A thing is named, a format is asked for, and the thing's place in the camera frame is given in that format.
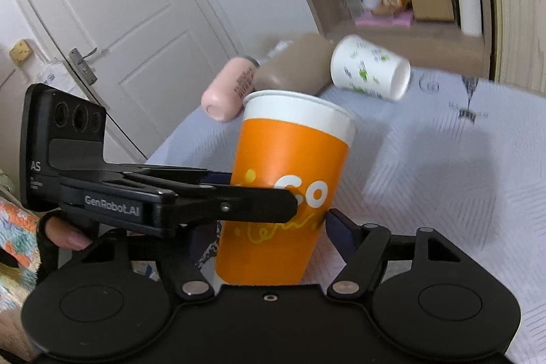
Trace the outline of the person's left hand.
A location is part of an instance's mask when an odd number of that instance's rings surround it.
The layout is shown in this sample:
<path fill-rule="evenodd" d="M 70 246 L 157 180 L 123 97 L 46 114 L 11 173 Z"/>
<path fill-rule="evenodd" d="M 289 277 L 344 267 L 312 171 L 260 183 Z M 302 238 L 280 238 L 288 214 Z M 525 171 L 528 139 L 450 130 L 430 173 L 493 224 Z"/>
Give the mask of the person's left hand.
<path fill-rule="evenodd" d="M 44 225 L 46 237 L 57 247 L 80 251 L 91 245 L 91 240 L 69 223 L 51 216 Z"/>

